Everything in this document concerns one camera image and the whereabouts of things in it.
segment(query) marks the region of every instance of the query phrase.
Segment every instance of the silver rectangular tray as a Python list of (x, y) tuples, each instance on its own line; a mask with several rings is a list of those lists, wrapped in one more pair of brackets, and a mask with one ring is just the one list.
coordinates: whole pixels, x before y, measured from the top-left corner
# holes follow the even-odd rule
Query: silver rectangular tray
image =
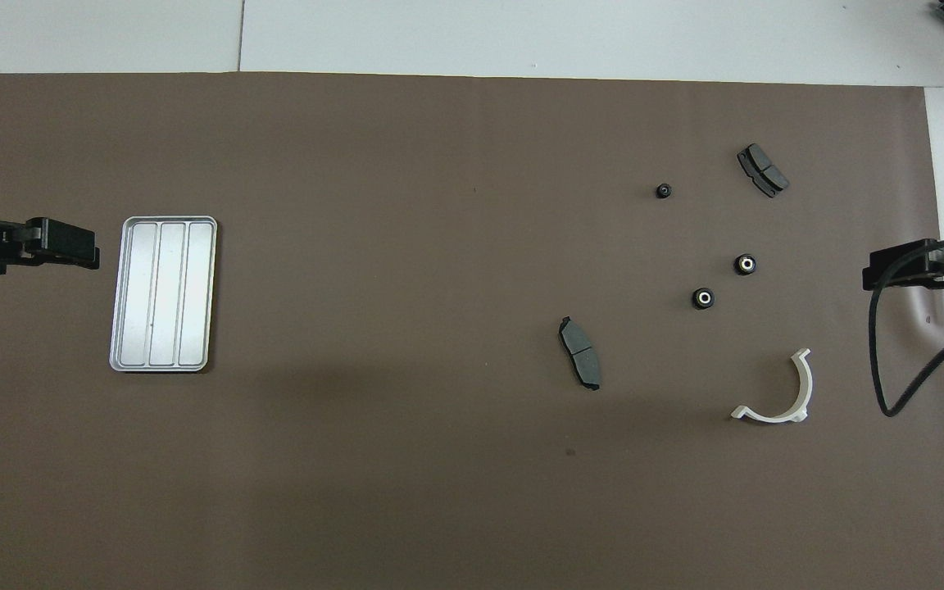
[(115, 370), (193, 372), (207, 364), (217, 221), (130, 217), (111, 322)]

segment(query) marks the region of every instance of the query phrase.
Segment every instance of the brown mat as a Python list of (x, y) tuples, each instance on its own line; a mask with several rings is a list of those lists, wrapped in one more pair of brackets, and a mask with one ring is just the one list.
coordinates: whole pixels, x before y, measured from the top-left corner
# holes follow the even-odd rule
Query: brown mat
[[(153, 214), (220, 222), (203, 374), (108, 366)], [(0, 588), (944, 588), (944, 367), (884, 418), (859, 284), (937, 235), (921, 89), (0, 75), (33, 216), (104, 265), (0, 277)], [(887, 297), (894, 396), (944, 310)], [(810, 418), (728, 418), (799, 347)]]

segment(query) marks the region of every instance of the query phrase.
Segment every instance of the black round nut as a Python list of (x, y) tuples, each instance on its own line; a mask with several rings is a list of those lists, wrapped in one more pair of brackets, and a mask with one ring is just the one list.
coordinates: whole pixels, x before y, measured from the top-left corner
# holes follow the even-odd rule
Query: black round nut
[(715, 300), (716, 297), (712, 294), (711, 288), (703, 287), (694, 292), (690, 302), (694, 303), (694, 306), (697, 307), (698, 310), (707, 310), (709, 307), (712, 307), (712, 303), (715, 303)]
[(734, 258), (734, 272), (741, 276), (756, 272), (756, 259), (752, 257), (752, 254), (742, 254)]

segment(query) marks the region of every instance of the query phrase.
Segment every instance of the white arc-shaped part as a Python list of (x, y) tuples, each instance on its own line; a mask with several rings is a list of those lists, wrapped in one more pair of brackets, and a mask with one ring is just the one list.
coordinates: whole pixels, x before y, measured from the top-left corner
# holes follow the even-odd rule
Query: white arc-shaped part
[(806, 403), (810, 401), (810, 393), (814, 391), (814, 377), (810, 374), (810, 365), (806, 363), (806, 355), (810, 354), (810, 348), (801, 348), (796, 351), (791, 358), (793, 365), (796, 365), (796, 372), (801, 376), (801, 391), (796, 396), (796, 402), (789, 410), (782, 412), (771, 418), (767, 415), (756, 414), (749, 406), (738, 406), (731, 412), (734, 418), (742, 418), (748, 415), (749, 418), (757, 422), (767, 422), (768, 424), (779, 424), (782, 422), (802, 422), (806, 418)]

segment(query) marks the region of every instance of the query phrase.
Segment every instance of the black cable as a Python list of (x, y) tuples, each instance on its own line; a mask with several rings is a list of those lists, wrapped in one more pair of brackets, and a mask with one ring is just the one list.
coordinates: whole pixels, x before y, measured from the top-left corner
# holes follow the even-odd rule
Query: black cable
[(902, 408), (910, 402), (911, 397), (914, 396), (924, 380), (944, 361), (944, 348), (939, 354), (934, 355), (934, 358), (917, 374), (905, 393), (902, 393), (902, 396), (898, 398), (895, 406), (888, 407), (887, 399), (883, 396), (883, 385), (880, 384), (880, 366), (876, 352), (876, 312), (877, 306), (880, 305), (880, 293), (883, 292), (888, 283), (891, 283), (891, 279), (894, 279), (896, 273), (902, 270), (903, 266), (936, 250), (944, 250), (944, 239), (941, 242), (930, 243), (928, 246), (917, 247), (917, 249), (899, 256), (880, 274), (880, 279), (876, 281), (876, 287), (873, 287), (873, 297), (869, 299), (869, 369), (873, 373), (873, 389), (876, 391), (876, 401), (880, 405), (880, 411), (883, 411), (883, 414), (887, 417), (892, 417), (902, 411)]

